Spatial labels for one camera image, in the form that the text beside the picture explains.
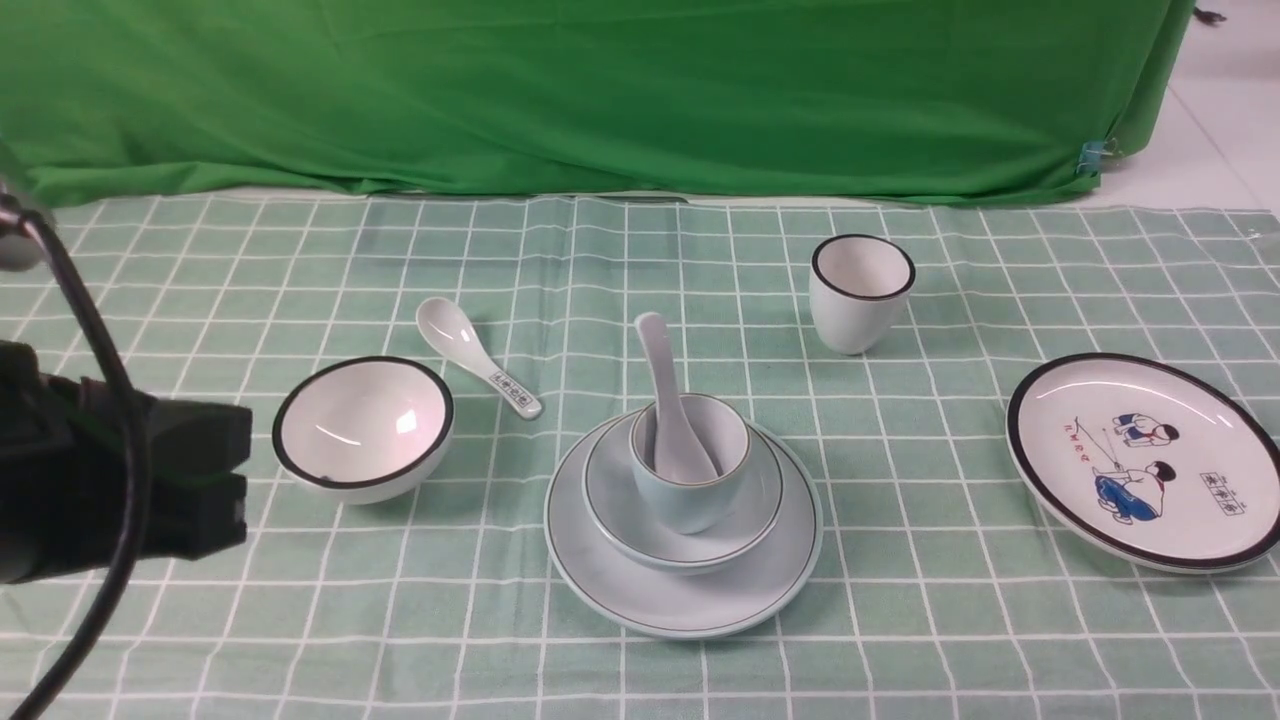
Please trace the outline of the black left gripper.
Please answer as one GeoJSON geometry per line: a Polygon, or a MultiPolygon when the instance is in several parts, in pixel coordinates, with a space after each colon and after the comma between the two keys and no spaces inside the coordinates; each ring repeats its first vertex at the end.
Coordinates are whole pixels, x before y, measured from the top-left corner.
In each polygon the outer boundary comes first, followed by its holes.
{"type": "MultiPolygon", "coordinates": [[[[3,584],[108,568],[129,484],[108,383],[47,374],[32,347],[5,341],[1,420],[3,584]]],[[[250,407],[150,406],[152,470],[180,478],[154,482],[150,559],[196,561],[246,542],[248,482],[227,473],[248,461],[252,433],[250,407]]]]}

